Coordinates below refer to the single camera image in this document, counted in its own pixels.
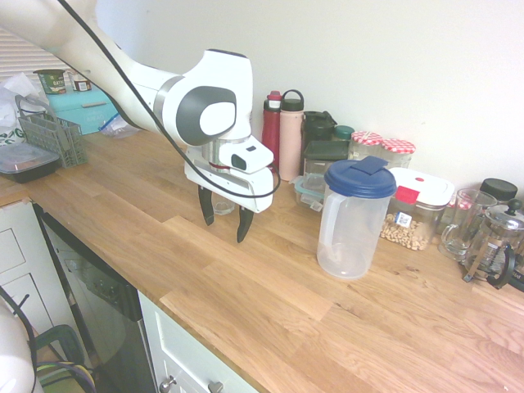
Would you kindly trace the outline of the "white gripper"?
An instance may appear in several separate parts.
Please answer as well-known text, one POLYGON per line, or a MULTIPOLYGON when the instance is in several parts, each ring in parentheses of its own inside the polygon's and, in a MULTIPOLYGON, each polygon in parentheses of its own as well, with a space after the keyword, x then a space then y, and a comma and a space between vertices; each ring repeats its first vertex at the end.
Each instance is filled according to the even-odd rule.
POLYGON ((212 192, 240 205, 237 242, 241 243, 250 229, 254 214, 268 209, 272 204, 273 174, 271 170, 264 168, 253 174, 246 174, 231 168, 219 172, 202 157, 200 147, 189 147, 186 150, 186 156, 206 178, 199 176, 187 162, 184 164, 186 177, 199 185, 198 197, 201 212, 208 226, 215 221, 212 192))

